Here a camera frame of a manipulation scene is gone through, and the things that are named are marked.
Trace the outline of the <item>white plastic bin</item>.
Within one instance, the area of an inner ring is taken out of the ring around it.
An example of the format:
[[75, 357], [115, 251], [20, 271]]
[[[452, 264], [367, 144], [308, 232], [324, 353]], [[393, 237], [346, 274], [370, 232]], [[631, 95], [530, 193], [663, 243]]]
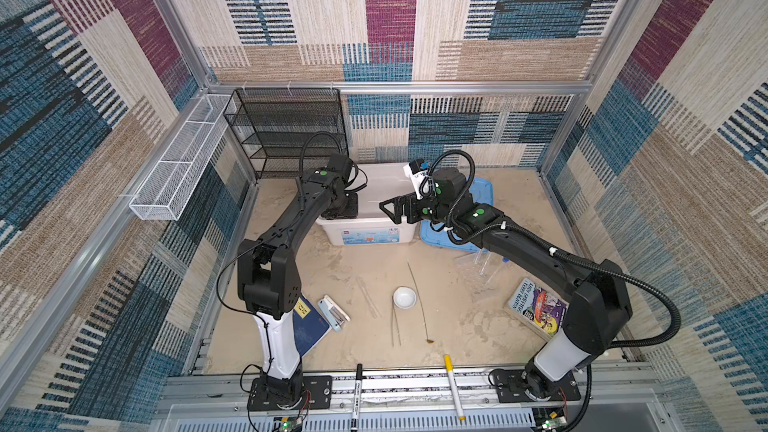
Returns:
[[365, 189], [358, 193], [358, 214], [354, 219], [318, 218], [334, 246], [406, 244], [415, 238], [416, 225], [405, 219], [395, 224], [379, 208], [379, 203], [414, 191], [406, 177], [406, 163], [364, 164], [361, 170], [368, 176]]

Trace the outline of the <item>white ceramic dish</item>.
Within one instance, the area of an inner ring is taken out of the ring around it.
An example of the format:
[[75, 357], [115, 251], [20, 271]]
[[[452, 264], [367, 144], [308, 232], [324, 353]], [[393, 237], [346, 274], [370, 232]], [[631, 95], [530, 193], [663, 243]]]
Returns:
[[398, 287], [393, 292], [393, 303], [398, 309], [411, 309], [418, 303], [417, 293], [410, 287]]

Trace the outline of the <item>blue-capped test tube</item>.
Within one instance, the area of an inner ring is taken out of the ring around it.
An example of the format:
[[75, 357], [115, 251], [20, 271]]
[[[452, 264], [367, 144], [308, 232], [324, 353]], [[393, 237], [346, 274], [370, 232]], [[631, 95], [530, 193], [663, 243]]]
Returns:
[[481, 270], [481, 277], [485, 282], [490, 281], [497, 273], [501, 259], [497, 254], [489, 253]]
[[508, 267], [509, 260], [502, 258], [501, 261], [496, 265], [495, 269], [489, 273], [485, 281], [485, 286], [489, 288], [497, 287], [498, 284], [504, 280], [504, 277], [508, 271]]
[[475, 265], [479, 275], [485, 274], [485, 269], [487, 267], [488, 261], [490, 260], [490, 257], [491, 253], [485, 249], [477, 252], [475, 256]]

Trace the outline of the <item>metal tweezers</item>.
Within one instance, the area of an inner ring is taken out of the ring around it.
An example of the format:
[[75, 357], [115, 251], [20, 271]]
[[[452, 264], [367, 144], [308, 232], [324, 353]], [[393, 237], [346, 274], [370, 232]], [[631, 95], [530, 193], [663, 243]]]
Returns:
[[391, 344], [393, 347], [402, 345], [402, 338], [401, 338], [400, 326], [399, 326], [399, 321], [397, 316], [397, 310], [398, 308], [395, 305], [395, 303], [392, 303], [390, 327], [391, 327]]

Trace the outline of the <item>long metal spatula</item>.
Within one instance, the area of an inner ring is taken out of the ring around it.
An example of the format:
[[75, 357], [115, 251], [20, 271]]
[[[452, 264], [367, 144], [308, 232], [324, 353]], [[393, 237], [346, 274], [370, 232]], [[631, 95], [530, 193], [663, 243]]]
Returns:
[[427, 322], [427, 318], [426, 318], [426, 312], [425, 312], [423, 300], [422, 300], [422, 297], [421, 297], [421, 293], [420, 293], [418, 282], [416, 280], [415, 273], [413, 271], [413, 268], [412, 268], [410, 262], [407, 262], [407, 266], [408, 266], [409, 274], [410, 274], [412, 282], [413, 282], [413, 287], [414, 287], [414, 290], [415, 290], [415, 293], [416, 293], [417, 302], [419, 304], [419, 309], [420, 309], [420, 313], [421, 313], [421, 317], [422, 317], [422, 325], [423, 325], [424, 335], [425, 335], [425, 341], [428, 344], [434, 344], [435, 341], [432, 339], [432, 336], [431, 336], [431, 334], [429, 332], [428, 322]]

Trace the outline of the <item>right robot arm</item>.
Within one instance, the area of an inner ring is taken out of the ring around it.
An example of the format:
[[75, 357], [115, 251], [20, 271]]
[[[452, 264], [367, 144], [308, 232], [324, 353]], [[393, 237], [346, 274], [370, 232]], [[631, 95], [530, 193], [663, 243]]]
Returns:
[[572, 369], [593, 362], [632, 317], [621, 269], [573, 255], [519, 226], [500, 209], [474, 200], [467, 177], [440, 169], [428, 182], [433, 192], [411, 192], [379, 204], [394, 223], [429, 220], [443, 224], [459, 242], [496, 253], [522, 267], [556, 292], [568, 307], [560, 329], [525, 367], [528, 395], [544, 400]]

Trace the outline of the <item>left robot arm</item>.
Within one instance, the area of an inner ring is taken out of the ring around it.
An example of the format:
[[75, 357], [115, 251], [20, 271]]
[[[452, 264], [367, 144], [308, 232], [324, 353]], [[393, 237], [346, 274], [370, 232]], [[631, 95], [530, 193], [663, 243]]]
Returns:
[[263, 350], [255, 392], [266, 400], [293, 405], [303, 395], [302, 360], [294, 335], [293, 314], [302, 282], [296, 255], [316, 220], [342, 212], [352, 195], [353, 161], [333, 153], [328, 164], [297, 178], [292, 202], [273, 226], [238, 249], [237, 295], [258, 327]]

